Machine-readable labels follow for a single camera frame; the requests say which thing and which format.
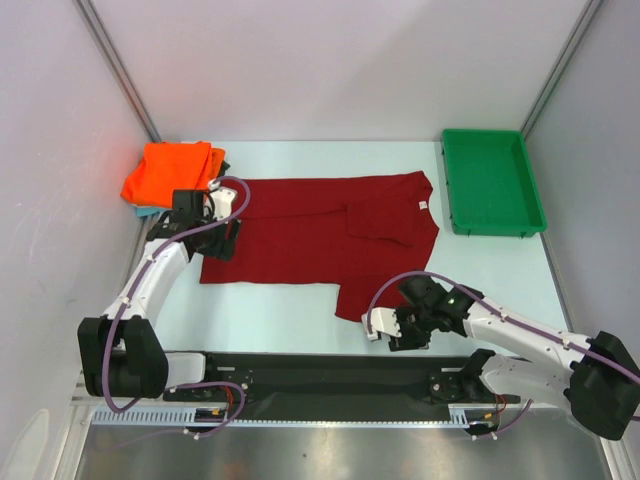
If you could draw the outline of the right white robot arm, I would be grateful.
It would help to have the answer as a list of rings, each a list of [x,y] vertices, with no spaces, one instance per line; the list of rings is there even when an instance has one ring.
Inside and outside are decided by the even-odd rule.
[[[461,371],[469,399],[484,401],[494,393],[552,405],[614,441],[637,421],[639,367],[618,337],[553,329],[431,272],[406,272],[391,282],[408,304],[370,305],[363,317],[370,339],[387,335],[391,350],[414,350],[427,346],[438,330],[513,353],[508,358],[479,349],[469,357]]]

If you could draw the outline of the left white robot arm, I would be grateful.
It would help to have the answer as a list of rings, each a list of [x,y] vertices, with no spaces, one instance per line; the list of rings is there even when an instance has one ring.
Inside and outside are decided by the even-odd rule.
[[[155,325],[173,284],[193,256],[232,258],[242,207],[236,190],[214,182],[177,190],[172,207],[149,229],[142,257],[125,287],[98,317],[77,330],[82,373],[92,397],[156,399],[182,385],[197,398],[214,397],[221,376],[202,353],[165,351]]]

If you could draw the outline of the dark red t-shirt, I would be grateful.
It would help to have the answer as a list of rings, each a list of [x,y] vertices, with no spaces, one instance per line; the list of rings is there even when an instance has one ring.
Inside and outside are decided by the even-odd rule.
[[[439,228],[421,172],[326,179],[263,179],[248,183],[233,258],[207,257],[203,284],[333,284],[335,315],[357,322],[371,300],[403,300],[378,289],[390,278],[427,266]]]

